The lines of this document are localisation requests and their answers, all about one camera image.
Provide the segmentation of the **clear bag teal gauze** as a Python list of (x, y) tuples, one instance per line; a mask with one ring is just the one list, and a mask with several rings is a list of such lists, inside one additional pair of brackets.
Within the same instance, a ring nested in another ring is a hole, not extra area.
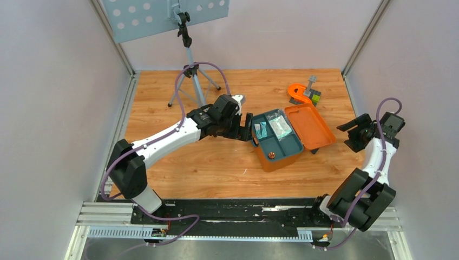
[(292, 128), (282, 115), (269, 119), (268, 122), (278, 140), (283, 139), (292, 132)]

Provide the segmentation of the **orange medicine box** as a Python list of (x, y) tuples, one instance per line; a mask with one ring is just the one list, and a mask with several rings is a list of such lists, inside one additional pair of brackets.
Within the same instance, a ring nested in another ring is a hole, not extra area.
[(314, 154), (336, 142), (331, 129), (311, 103), (255, 115), (252, 134), (255, 154), (265, 172), (293, 164), (304, 151)]

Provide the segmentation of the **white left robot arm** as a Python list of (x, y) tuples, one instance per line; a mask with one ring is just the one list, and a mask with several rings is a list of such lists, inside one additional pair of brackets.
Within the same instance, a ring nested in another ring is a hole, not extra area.
[(253, 115), (247, 113), (245, 124), (240, 124), (244, 103), (244, 95), (222, 94), (213, 104), (184, 114), (179, 122), (155, 135), (132, 143), (125, 139), (118, 141), (107, 166), (108, 177), (124, 198), (145, 210), (145, 217), (151, 223), (161, 223), (166, 209), (162, 199), (148, 186), (147, 170), (166, 155), (206, 137), (251, 140)]

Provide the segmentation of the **teal sachet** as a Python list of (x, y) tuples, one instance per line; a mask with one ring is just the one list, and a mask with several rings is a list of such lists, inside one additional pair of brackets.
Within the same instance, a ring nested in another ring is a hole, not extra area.
[(260, 123), (260, 137), (265, 138), (267, 137), (267, 127), (266, 127), (266, 122), (261, 122)]
[(254, 129), (255, 129), (255, 135), (257, 139), (261, 139), (262, 138), (261, 125), (258, 123), (255, 123)]

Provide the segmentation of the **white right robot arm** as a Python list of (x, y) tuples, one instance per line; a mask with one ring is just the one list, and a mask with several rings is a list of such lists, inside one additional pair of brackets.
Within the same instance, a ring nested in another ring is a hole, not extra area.
[(389, 186), (391, 158), (399, 148), (398, 132), (405, 120), (386, 112), (379, 122), (363, 114), (337, 126), (347, 132), (345, 144), (354, 152), (364, 151), (362, 168), (355, 168), (333, 195), (320, 197), (320, 204), (309, 211), (312, 224), (323, 226), (330, 219), (368, 230), (392, 203), (396, 191)]

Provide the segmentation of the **teal divided tray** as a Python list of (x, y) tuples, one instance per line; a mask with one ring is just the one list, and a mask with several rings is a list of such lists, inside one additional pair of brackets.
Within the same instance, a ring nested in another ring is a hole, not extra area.
[(261, 163), (280, 166), (296, 160), (304, 146), (282, 109), (255, 115), (252, 119), (252, 145)]

